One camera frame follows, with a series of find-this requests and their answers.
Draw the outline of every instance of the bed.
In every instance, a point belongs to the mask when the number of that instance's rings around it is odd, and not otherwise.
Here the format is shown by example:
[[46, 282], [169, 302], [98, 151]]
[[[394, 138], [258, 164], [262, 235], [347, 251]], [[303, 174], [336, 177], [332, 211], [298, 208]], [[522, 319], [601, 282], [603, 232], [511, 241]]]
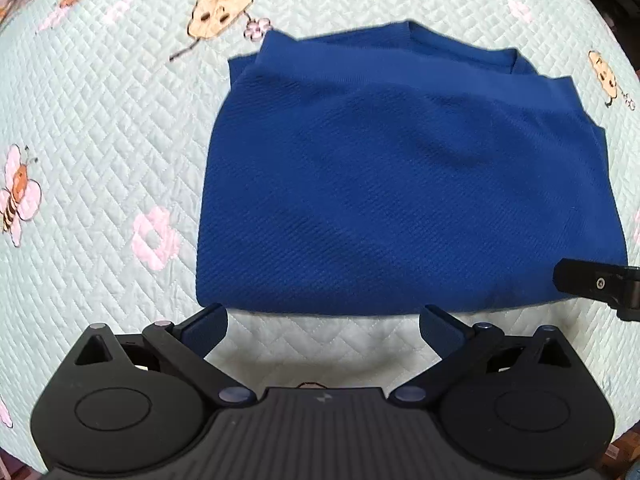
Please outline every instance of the bed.
[[[254, 0], [254, 25], [237, 20], [172, 62], [191, 43], [196, 0], [78, 0], [64, 12], [59, 2], [28, 1], [0, 26], [2, 174], [10, 178], [16, 156], [27, 162], [33, 202], [17, 220], [19, 247], [12, 232], [0, 240], [0, 445], [36, 469], [45, 467], [31, 410], [89, 323], [129, 333], [200, 309], [200, 194], [229, 88], [226, 60], [256, 50], [269, 25], [305, 37], [413, 18], [476, 46], [516, 46], [541, 74], [570, 75], [606, 129], [629, 262], [640, 264], [640, 83], [588, 0]], [[615, 98], [591, 51], [615, 74]], [[559, 326], [609, 399], [616, 434], [640, 418], [640, 325], [605, 305], [571, 300], [460, 318], [512, 334]], [[415, 316], [230, 310], [227, 336], [207, 359], [258, 393], [303, 381], [388, 392], [437, 357]]]

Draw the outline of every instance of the blue shirt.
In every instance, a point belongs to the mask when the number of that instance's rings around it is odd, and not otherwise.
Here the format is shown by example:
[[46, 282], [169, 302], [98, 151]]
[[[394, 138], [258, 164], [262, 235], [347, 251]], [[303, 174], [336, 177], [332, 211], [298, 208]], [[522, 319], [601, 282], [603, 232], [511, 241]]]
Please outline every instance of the blue shirt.
[[626, 264], [604, 131], [571, 79], [535, 75], [514, 51], [442, 39], [424, 52], [425, 29], [389, 27], [413, 31], [410, 47], [272, 31], [230, 62], [202, 195], [201, 305], [513, 308], [563, 297], [562, 258]]

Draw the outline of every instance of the pink flower print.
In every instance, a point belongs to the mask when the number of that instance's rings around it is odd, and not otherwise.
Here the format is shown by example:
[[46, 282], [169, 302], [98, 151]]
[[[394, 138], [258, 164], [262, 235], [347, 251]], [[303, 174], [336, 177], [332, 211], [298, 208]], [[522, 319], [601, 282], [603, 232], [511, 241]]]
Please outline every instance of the pink flower print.
[[62, 18], [64, 18], [69, 12], [69, 9], [71, 9], [71, 7], [56, 6], [56, 8], [50, 13], [50, 15], [47, 16], [47, 18], [40, 24], [40, 26], [38, 27], [38, 32], [41, 32], [46, 28], [53, 28], [57, 26], [62, 21]]
[[0, 397], [0, 420], [2, 420], [2, 423], [9, 429], [14, 426], [14, 422], [11, 420], [11, 415], [9, 415], [9, 410], [4, 405], [2, 397]]
[[[149, 214], [140, 213], [133, 221], [131, 249], [151, 270], [164, 269], [170, 259], [178, 256], [180, 237], [169, 225], [169, 216], [167, 209], [155, 206]], [[160, 239], [155, 249], [146, 241], [146, 236], [151, 231], [155, 231]]]
[[251, 19], [246, 24], [244, 37], [251, 41], [260, 41], [272, 28], [269, 18], [260, 18], [258, 21]]
[[522, 2], [509, 0], [509, 10], [514, 18], [518, 18], [525, 23], [531, 23], [533, 21], [531, 9]]
[[122, 15], [130, 9], [133, 0], [120, 0], [113, 7], [110, 7], [102, 17], [105, 25], [113, 25]]
[[625, 98], [625, 105], [633, 112], [636, 109], [636, 102], [629, 97], [629, 94], [625, 94], [624, 92], [622, 92], [622, 97]]

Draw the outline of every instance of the screw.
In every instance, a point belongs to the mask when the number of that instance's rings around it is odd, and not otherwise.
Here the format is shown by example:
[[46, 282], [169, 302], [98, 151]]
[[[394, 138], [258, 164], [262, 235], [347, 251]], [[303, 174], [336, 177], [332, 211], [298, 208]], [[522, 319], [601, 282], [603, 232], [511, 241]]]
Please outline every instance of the screw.
[[420, 386], [400, 386], [394, 391], [394, 395], [402, 402], [420, 402], [427, 393]]
[[220, 397], [220, 399], [228, 402], [229, 404], [239, 404], [240, 402], [247, 402], [253, 396], [254, 393], [244, 386], [229, 386], [224, 390], [221, 390], [218, 394], [218, 397]]

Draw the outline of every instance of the black bracket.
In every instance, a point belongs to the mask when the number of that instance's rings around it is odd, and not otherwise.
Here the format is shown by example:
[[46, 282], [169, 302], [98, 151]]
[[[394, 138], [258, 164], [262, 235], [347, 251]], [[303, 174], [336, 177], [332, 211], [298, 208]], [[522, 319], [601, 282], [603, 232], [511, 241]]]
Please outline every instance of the black bracket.
[[640, 321], [640, 268], [562, 259], [554, 269], [560, 292], [601, 301], [622, 321]]

